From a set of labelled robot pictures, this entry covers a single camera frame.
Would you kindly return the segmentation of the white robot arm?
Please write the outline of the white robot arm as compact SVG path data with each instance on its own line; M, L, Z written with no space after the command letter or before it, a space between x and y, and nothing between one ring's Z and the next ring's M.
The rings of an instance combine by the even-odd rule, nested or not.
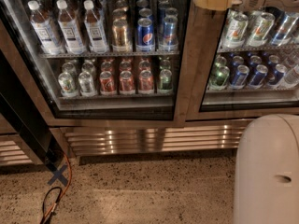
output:
M236 153L233 224L299 224L299 116L267 115Z

